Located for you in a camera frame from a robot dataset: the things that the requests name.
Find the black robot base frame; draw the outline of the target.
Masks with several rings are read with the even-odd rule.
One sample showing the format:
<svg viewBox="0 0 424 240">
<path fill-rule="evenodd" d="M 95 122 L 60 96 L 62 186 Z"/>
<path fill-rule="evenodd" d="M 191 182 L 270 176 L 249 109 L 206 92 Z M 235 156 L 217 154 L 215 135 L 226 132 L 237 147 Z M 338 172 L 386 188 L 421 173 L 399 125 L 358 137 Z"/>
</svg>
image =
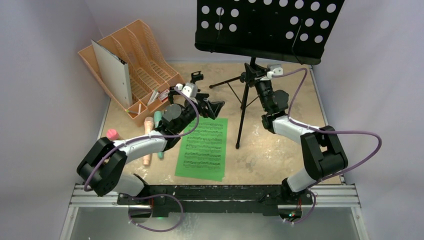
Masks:
<svg viewBox="0 0 424 240">
<path fill-rule="evenodd" d="M 314 200 L 306 190 L 293 197 L 282 195 L 282 184 L 148 185 L 131 197 L 119 194 L 118 205 L 151 207 L 153 217 L 170 213 L 262 214 L 283 219 L 300 218 L 301 207 Z"/>
</svg>

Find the black mic stand for pink mic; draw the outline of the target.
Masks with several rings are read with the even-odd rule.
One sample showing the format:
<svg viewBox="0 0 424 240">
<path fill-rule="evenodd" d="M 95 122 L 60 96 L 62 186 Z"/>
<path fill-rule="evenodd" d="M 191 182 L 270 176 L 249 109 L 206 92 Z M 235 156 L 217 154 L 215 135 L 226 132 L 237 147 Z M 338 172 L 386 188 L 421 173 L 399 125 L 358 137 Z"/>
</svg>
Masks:
<svg viewBox="0 0 424 240">
<path fill-rule="evenodd" d="M 179 94 L 179 89 L 178 89 L 178 87 L 177 86 L 171 86 L 170 88 L 169 88 L 169 93 L 168 93 L 168 95 L 167 95 L 167 98 L 168 98 L 168 101 L 169 101 L 169 103 L 172 105 L 172 104 L 174 104 L 174 96 L 175 95 L 177 95 L 177 96 L 179 96 L 180 94 Z"/>
</svg>

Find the black tripod music stand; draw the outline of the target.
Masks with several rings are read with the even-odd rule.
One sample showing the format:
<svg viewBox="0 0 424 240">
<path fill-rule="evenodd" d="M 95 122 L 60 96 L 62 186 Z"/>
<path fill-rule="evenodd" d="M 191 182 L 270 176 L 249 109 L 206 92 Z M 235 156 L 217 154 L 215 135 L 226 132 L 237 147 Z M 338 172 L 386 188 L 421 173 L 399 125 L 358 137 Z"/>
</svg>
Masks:
<svg viewBox="0 0 424 240">
<path fill-rule="evenodd" d="M 342 0 L 199 0 L 199 51 L 318 65 Z"/>
</svg>

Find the green capped marker middle slot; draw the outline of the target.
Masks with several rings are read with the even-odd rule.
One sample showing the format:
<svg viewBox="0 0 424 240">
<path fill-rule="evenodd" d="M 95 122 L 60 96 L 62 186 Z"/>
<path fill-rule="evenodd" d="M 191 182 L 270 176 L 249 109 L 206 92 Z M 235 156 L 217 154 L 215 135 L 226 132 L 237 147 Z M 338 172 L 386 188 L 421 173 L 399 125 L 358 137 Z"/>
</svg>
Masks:
<svg viewBox="0 0 424 240">
<path fill-rule="evenodd" d="M 157 96 L 159 95 L 159 92 L 158 92 L 158 90 L 157 89 L 155 89 L 153 92 L 152 92 L 152 95 L 150 96 L 150 99 L 149 99 L 149 101 L 147 102 L 147 105 L 150 105 L 150 104 L 152 104 L 155 100 L 156 100 L 156 98 L 157 98 Z"/>
</svg>

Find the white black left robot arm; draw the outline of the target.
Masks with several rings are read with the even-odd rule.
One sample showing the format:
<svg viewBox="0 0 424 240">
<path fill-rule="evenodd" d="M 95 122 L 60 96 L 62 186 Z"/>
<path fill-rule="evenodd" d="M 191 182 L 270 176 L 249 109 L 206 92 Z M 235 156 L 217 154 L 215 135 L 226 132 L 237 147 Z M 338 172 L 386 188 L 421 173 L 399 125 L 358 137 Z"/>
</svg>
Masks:
<svg viewBox="0 0 424 240">
<path fill-rule="evenodd" d="M 125 165 L 173 148 L 183 136 L 197 128 L 201 117 L 216 119 L 224 105 L 224 101 L 210 101 L 206 97 L 186 99 L 185 105 L 168 105 L 157 128 L 147 134 L 115 141 L 99 138 L 76 170 L 84 179 L 84 191 L 93 191 L 99 197 L 117 192 L 129 195 L 138 205 L 146 203 L 149 191 L 145 181 L 136 174 L 125 175 Z"/>
</svg>

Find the green capped marker slot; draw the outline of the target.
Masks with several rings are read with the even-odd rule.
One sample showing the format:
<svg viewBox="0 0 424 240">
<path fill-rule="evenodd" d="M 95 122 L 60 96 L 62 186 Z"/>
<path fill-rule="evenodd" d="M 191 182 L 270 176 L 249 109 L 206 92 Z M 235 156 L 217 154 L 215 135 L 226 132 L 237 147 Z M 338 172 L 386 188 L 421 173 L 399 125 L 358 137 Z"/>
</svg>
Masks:
<svg viewBox="0 0 424 240">
<path fill-rule="evenodd" d="M 140 112 L 132 111 L 132 110 L 125 110 L 125 112 L 128 113 L 128 114 L 132 114 L 132 115 L 139 115 L 140 114 Z"/>
<path fill-rule="evenodd" d="M 155 100 L 156 100 L 156 98 L 157 98 L 157 96 L 159 95 L 159 92 L 158 92 L 158 90 L 157 89 L 155 89 L 153 92 L 152 92 L 152 95 L 150 96 L 150 99 L 149 99 L 149 101 L 147 102 L 147 105 L 150 105 L 150 104 L 152 104 Z"/>
</svg>

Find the pink capped bottle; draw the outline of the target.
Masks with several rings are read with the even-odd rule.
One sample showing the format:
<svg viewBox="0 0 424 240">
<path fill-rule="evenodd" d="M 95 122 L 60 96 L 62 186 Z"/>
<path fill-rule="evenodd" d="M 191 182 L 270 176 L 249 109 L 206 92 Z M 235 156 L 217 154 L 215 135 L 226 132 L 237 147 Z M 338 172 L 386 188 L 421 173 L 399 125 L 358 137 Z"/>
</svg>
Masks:
<svg viewBox="0 0 424 240">
<path fill-rule="evenodd" d="M 116 141 L 120 139 L 120 135 L 117 132 L 116 129 L 114 128 L 110 128 L 106 131 L 106 137 L 110 140 L 110 141 Z"/>
</svg>

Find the grey binder folder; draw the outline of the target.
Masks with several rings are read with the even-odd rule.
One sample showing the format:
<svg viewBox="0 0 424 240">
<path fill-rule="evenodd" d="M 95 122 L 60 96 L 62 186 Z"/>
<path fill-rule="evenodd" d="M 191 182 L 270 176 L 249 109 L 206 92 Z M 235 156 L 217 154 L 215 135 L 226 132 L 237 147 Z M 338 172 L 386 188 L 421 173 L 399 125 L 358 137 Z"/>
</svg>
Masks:
<svg viewBox="0 0 424 240">
<path fill-rule="evenodd" d="M 124 107 L 133 104 L 129 65 L 97 41 L 91 41 L 103 83 Z"/>
</svg>

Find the black mic stand with green mic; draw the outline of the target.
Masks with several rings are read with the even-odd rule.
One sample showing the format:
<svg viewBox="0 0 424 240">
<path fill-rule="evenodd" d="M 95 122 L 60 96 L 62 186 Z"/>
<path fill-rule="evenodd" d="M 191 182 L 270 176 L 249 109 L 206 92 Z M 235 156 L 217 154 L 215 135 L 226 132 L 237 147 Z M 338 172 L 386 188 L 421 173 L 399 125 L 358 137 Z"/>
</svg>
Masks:
<svg viewBox="0 0 424 240">
<path fill-rule="evenodd" d="M 189 82 L 191 84 L 194 84 L 194 85 L 196 84 L 196 82 L 202 81 L 204 79 L 204 75 L 202 74 L 202 71 L 201 70 L 192 72 L 190 74 L 190 76 L 191 76 L 191 79 L 190 79 Z"/>
</svg>

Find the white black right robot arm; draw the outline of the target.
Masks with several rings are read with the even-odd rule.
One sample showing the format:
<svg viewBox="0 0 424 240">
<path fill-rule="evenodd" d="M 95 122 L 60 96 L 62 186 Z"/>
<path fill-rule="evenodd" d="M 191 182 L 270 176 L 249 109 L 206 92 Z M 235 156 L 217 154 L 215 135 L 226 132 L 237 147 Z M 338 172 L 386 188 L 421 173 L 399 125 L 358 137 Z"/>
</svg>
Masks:
<svg viewBox="0 0 424 240">
<path fill-rule="evenodd" d="M 263 127 L 301 146 L 304 167 L 285 178 L 281 184 L 282 200 L 292 204 L 300 198 L 301 192 L 314 183 L 345 169 L 348 166 L 347 156 L 333 127 L 308 126 L 289 115 L 290 95 L 272 87 L 273 78 L 285 76 L 280 66 L 265 68 L 245 63 L 244 67 L 240 80 L 249 88 L 256 89 L 265 112 L 261 117 Z"/>
</svg>

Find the orange plastic file organizer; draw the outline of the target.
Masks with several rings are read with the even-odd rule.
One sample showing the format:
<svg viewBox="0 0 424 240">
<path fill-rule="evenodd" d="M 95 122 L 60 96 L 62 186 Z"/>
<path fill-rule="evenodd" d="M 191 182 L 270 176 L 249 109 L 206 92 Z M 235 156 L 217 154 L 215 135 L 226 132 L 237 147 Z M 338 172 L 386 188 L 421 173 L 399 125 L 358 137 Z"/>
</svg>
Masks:
<svg viewBox="0 0 424 240">
<path fill-rule="evenodd" d="M 128 63 L 132 105 L 129 108 L 118 105 L 137 127 L 143 126 L 146 117 L 152 117 L 154 112 L 169 105 L 168 100 L 162 102 L 158 98 L 147 105 L 154 90 L 161 93 L 185 83 L 180 73 L 165 61 L 152 30 L 140 19 L 98 43 Z M 142 105 L 140 114 L 126 113 L 126 110 L 138 112 L 139 103 Z"/>
</svg>

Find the green capped marker front slot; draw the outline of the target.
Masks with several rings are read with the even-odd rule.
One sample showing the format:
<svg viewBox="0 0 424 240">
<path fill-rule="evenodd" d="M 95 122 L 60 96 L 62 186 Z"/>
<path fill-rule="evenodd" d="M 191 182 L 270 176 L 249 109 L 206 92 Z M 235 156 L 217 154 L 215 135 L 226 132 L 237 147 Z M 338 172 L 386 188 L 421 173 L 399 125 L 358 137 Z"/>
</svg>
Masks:
<svg viewBox="0 0 424 240">
<path fill-rule="evenodd" d="M 132 115 L 139 115 L 140 114 L 140 112 L 132 111 L 132 110 L 125 110 L 125 112 L 128 113 L 128 114 L 132 114 Z"/>
</svg>

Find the red white staples box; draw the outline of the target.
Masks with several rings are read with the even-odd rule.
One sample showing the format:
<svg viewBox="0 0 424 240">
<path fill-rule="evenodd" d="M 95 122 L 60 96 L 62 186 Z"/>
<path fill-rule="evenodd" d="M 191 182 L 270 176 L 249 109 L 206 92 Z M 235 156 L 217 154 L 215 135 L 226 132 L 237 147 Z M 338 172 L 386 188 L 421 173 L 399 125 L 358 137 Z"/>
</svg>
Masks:
<svg viewBox="0 0 424 240">
<path fill-rule="evenodd" d="M 166 90 L 162 91 L 162 92 L 158 95 L 158 99 L 159 99 L 161 102 L 166 101 L 166 100 L 168 99 L 169 92 L 170 92 L 170 90 L 169 90 L 169 89 L 166 89 Z"/>
</svg>

